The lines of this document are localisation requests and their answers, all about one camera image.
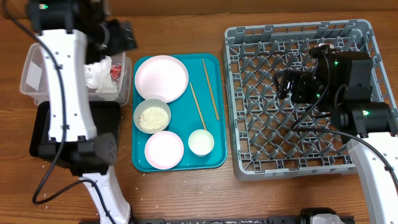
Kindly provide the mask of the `red wrapper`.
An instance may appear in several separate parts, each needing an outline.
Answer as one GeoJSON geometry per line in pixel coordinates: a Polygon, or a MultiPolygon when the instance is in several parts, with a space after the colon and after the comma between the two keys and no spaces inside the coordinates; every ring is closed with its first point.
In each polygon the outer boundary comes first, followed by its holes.
{"type": "Polygon", "coordinates": [[[121,65],[112,65],[110,70],[111,79],[114,82],[118,82],[121,76],[121,65]]]}

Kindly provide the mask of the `white napkin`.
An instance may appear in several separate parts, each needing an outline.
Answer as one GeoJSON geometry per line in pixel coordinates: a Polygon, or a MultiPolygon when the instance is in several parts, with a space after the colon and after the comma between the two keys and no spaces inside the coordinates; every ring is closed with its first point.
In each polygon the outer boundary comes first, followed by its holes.
{"type": "Polygon", "coordinates": [[[85,85],[97,93],[114,93],[117,85],[111,78],[112,59],[105,56],[100,62],[85,65],[85,85]]]}

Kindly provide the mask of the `large white plate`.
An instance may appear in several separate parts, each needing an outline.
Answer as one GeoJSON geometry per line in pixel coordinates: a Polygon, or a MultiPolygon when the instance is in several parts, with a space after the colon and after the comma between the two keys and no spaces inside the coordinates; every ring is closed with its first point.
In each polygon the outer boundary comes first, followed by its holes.
{"type": "Polygon", "coordinates": [[[143,99],[175,101],[187,89],[189,74],[177,58],[158,55],[145,60],[137,69],[134,84],[143,99]]]}

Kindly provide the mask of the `grey bowl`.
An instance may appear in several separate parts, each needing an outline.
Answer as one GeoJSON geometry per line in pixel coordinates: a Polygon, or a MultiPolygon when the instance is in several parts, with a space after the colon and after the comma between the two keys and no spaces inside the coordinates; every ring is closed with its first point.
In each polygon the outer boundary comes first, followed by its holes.
{"type": "Polygon", "coordinates": [[[142,114],[142,112],[143,112],[145,109],[147,109],[147,108],[149,108],[149,107],[151,107],[151,106],[160,107],[160,108],[163,108],[164,110],[166,110],[166,112],[167,112],[167,114],[168,114],[168,116],[169,116],[169,122],[168,122],[167,126],[169,125],[170,120],[171,120],[171,110],[170,110],[170,108],[169,108],[169,106],[168,106],[167,103],[164,103],[163,101],[158,100],[158,99],[144,100],[143,102],[141,102],[141,103],[138,104],[138,106],[136,107],[136,109],[135,109],[135,111],[134,111],[134,116],[133,116],[134,124],[136,125],[136,127],[138,128],[138,130],[142,131],[143,133],[146,133],[146,132],[144,132],[144,131],[141,129],[141,127],[139,126],[139,116],[142,114]]]}

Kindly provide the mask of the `white rice pile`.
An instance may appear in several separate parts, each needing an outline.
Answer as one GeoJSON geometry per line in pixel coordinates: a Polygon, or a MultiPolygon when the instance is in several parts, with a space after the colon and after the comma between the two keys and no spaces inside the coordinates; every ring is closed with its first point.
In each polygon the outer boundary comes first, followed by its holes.
{"type": "Polygon", "coordinates": [[[151,106],[139,116],[139,126],[146,133],[163,130],[169,122],[169,116],[163,108],[151,106]]]}

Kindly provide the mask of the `small white cup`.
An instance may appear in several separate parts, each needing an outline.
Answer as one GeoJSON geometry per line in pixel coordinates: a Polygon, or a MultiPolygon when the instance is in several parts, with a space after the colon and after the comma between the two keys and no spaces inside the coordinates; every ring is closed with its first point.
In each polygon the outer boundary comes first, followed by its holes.
{"type": "Polygon", "coordinates": [[[188,138],[190,150],[197,156],[208,155],[214,148],[215,140],[210,132],[204,129],[198,129],[191,133],[188,138]]]}

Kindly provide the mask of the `small pink plate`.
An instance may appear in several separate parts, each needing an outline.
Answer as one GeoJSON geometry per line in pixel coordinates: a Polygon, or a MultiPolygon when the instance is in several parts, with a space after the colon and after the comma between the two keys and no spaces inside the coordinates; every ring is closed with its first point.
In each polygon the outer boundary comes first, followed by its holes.
{"type": "Polygon", "coordinates": [[[160,170],[171,169],[182,160],[184,145],[175,133],[161,131],[148,139],[144,154],[152,167],[160,170]]]}

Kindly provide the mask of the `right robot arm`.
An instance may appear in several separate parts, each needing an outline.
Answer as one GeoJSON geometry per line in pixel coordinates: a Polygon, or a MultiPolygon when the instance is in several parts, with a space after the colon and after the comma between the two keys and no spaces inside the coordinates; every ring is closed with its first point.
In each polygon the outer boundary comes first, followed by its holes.
{"type": "Polygon", "coordinates": [[[361,181],[371,223],[397,223],[397,118],[373,101],[373,60],[365,52],[337,51],[330,44],[309,50],[312,72],[285,69],[273,75],[277,97],[326,112],[342,137],[361,181]]]}

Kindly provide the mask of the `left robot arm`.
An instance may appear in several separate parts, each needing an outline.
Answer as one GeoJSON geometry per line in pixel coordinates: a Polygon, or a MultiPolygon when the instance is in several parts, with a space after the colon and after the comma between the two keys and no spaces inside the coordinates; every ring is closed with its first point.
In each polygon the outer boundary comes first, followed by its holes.
{"type": "Polygon", "coordinates": [[[70,170],[89,191],[101,223],[132,223],[118,184],[120,106],[91,102],[85,67],[136,48],[129,22],[107,19],[103,1],[29,1],[32,36],[47,71],[49,108],[36,156],[70,170]]]}

